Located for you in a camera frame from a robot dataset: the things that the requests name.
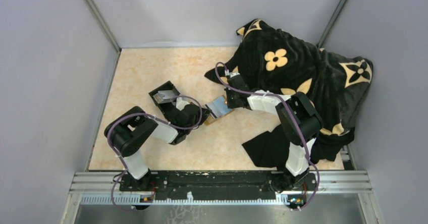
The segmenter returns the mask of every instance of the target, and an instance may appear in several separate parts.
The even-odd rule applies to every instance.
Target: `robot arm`
[[[228,83],[233,88],[258,93],[258,95],[248,95],[226,88],[227,105],[229,108],[244,107],[250,110],[261,110],[278,115],[285,136],[290,142],[290,151],[285,168],[292,175],[292,184],[298,182],[298,180],[307,174],[309,164],[305,156],[306,152],[303,143],[282,101],[275,96],[267,96],[266,91],[250,90],[239,73],[231,73],[228,76]],[[297,92],[294,95],[280,95],[280,97],[294,113],[293,117],[299,125],[310,152],[317,133],[323,127],[321,117],[316,112],[309,98],[301,92]]]
[[[144,113],[144,111],[135,106],[115,121],[110,123],[104,131],[107,136],[112,125],[124,116],[135,113]],[[168,143],[172,143],[178,136],[178,131],[171,126],[149,119],[143,116],[132,117],[120,122],[112,130],[111,142],[116,148],[128,167],[129,174],[136,180],[141,179],[149,171],[143,156],[139,149],[149,138],[154,137]]]

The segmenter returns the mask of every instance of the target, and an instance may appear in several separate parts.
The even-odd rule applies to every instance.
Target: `aluminum frame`
[[[97,125],[95,127],[95,131],[94,131],[94,133],[92,135],[92,138],[91,138],[92,148],[91,148],[91,152],[88,154],[88,157],[86,158],[87,159],[87,162],[86,162],[86,165],[85,165],[85,170],[86,171],[88,171],[89,164],[91,163],[93,149],[95,147],[96,138],[98,136],[99,128],[101,127],[102,116],[104,115],[105,107],[107,106],[107,99],[109,98],[110,90],[111,90],[112,85],[113,85],[113,79],[115,78],[115,73],[116,73],[116,69],[117,69],[117,66],[118,66],[118,62],[119,62],[120,56],[121,56],[121,51],[118,51],[117,55],[116,55],[115,66],[113,68],[112,73],[110,74],[109,86],[107,87],[107,91],[104,94],[104,99],[102,100],[101,110],[99,111],[99,114],[98,114],[98,123],[97,123]]]
[[[74,223],[79,205],[112,205],[111,190],[113,177],[121,171],[77,172],[70,186],[69,196],[64,210],[63,224]],[[283,191],[276,194],[274,200],[194,200],[187,195],[181,200],[154,200],[152,203],[140,203],[141,197],[151,196],[149,191],[122,192],[119,185],[114,189],[114,199],[118,205],[284,205],[287,195],[301,194],[301,191]],[[373,206],[373,190],[366,171],[320,171],[319,191],[323,194],[358,194],[362,213],[366,223],[382,223],[376,207]]]
[[[103,18],[101,12],[99,11],[96,3],[93,0],[84,0],[88,9],[94,16],[97,21],[101,31],[106,36],[107,40],[113,46],[113,48],[118,53],[117,62],[120,57],[120,52],[122,48],[117,43],[117,40],[113,33],[111,32],[107,22]],[[330,32],[333,29],[339,15],[341,14],[345,4],[348,0],[340,0],[332,17],[330,18],[326,28],[324,29],[322,36],[317,44],[318,47],[322,47],[328,39]],[[110,91],[111,84],[114,78],[114,72],[111,75],[110,85],[105,96],[105,102],[103,104],[102,110],[99,116],[99,123],[97,126],[97,131],[94,133],[92,144],[95,144],[95,138],[99,130],[101,123],[102,114],[105,109],[106,100]],[[346,160],[350,160],[352,165],[357,169],[355,164],[355,159],[353,158],[351,147],[344,148],[342,155]],[[86,170],[90,163],[90,158],[92,152],[88,157],[88,162],[86,165]],[[63,217],[61,223],[74,223],[78,208],[80,204],[111,204],[110,202],[110,191],[113,186],[112,178],[119,172],[78,172],[75,173],[73,182],[70,187],[70,192],[68,194],[66,206],[64,209]],[[364,215],[366,223],[384,223],[382,216],[379,211],[375,196],[373,194],[371,184],[366,171],[320,171],[320,191],[317,194],[349,194],[357,193],[359,201],[361,204],[361,210]],[[281,194],[277,194],[277,199],[272,201],[195,201],[191,196],[188,196],[186,200],[180,201],[155,201],[153,204],[158,205],[169,205],[169,204],[197,204],[197,205],[261,205],[261,204],[283,204],[284,196],[287,194],[299,194],[300,192],[296,191],[285,191]],[[118,204],[129,205],[135,204],[136,198],[140,196],[150,196],[150,192],[121,192],[119,191],[119,186],[116,186],[114,192],[114,198]]]

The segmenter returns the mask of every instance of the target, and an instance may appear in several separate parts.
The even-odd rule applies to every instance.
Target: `cable tie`
[[[268,91],[266,91],[265,93],[264,93],[264,95],[263,95],[263,98],[267,95],[267,94],[269,94],[270,92],[269,92],[269,90]]]

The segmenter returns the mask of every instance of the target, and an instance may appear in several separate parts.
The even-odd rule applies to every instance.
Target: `gray wall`
[[[121,47],[238,44],[264,19],[316,43],[339,0],[95,0]]]
[[[0,5],[0,223],[58,223],[116,53],[83,0]]]
[[[373,61],[352,147],[386,223],[426,223],[428,0],[350,0],[326,48]]]

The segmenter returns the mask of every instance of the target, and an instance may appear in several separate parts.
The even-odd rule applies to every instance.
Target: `metal sheet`
[[[81,205],[76,224],[96,223],[365,223],[358,196],[320,195],[303,211],[285,206],[151,206],[124,213],[111,205]]]

